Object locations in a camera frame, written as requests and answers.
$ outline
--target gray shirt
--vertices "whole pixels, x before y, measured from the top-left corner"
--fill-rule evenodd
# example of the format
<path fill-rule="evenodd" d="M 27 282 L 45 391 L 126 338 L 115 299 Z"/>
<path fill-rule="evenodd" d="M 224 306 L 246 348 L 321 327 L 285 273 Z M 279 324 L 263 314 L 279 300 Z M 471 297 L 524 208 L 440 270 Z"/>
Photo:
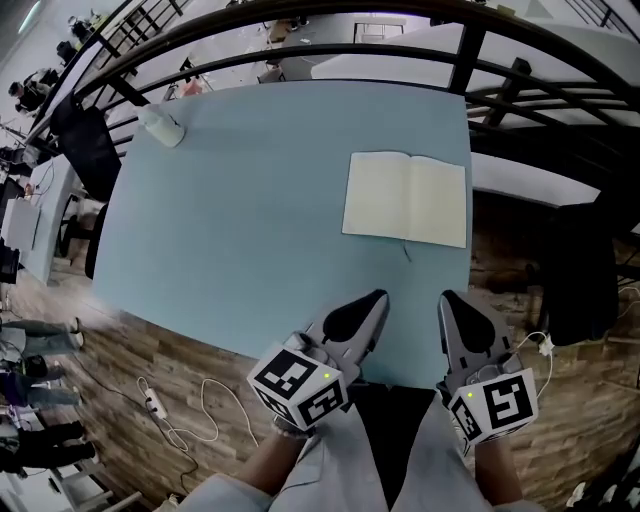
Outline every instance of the gray shirt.
<path fill-rule="evenodd" d="M 180 512 L 389 512 L 367 434 L 356 407 L 336 412 L 309 440 L 275 498 L 229 476 L 194 490 Z M 436 398 L 416 435 L 392 512 L 541 512 L 527 501 L 495 509 L 464 466 L 448 411 Z"/>

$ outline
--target blue tabletop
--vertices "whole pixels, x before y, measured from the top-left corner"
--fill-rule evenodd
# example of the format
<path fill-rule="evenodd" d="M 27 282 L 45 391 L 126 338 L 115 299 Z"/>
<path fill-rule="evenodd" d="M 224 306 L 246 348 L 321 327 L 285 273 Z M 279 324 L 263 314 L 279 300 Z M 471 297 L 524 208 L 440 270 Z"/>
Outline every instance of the blue tabletop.
<path fill-rule="evenodd" d="M 98 297 L 205 343 L 260 357 L 324 305 L 384 288 L 391 312 L 365 377 L 444 376 L 436 304 L 466 289 L 471 154 L 464 99 L 409 86 L 309 81 L 164 105 L 175 149 L 140 129 L 105 220 Z M 349 160 L 401 151 L 467 169 L 467 248 L 343 235 Z"/>

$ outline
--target bottle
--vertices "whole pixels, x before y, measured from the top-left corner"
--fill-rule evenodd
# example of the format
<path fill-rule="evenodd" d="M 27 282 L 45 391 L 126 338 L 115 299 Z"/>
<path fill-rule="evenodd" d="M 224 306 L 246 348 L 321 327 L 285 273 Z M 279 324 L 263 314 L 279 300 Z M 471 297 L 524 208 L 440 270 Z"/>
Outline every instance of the bottle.
<path fill-rule="evenodd" d="M 147 131 L 168 148 L 175 148 L 184 139 L 186 130 L 158 105 L 136 107 L 136 112 Z"/>

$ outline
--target black hair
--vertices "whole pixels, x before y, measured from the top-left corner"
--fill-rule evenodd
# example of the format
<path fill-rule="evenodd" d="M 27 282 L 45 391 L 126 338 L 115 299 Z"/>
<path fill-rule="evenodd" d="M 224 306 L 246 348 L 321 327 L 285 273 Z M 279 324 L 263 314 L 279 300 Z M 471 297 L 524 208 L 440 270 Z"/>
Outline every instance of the black hair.
<path fill-rule="evenodd" d="M 18 94 L 19 90 L 20 90 L 20 84 L 18 82 L 13 82 L 9 86 L 9 95 L 10 96 L 15 96 L 16 94 Z"/>

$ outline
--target power strip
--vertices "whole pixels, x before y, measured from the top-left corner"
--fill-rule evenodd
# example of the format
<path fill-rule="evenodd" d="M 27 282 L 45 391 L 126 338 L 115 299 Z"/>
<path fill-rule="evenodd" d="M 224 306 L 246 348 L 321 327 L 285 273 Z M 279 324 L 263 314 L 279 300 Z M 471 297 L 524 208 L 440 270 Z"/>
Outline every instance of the power strip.
<path fill-rule="evenodd" d="M 152 388 L 147 388 L 144 391 L 145 396 L 147 397 L 147 407 L 149 408 L 149 412 L 154 414 L 158 419 L 164 420 L 167 419 L 167 410 L 160 402 L 157 393 Z"/>

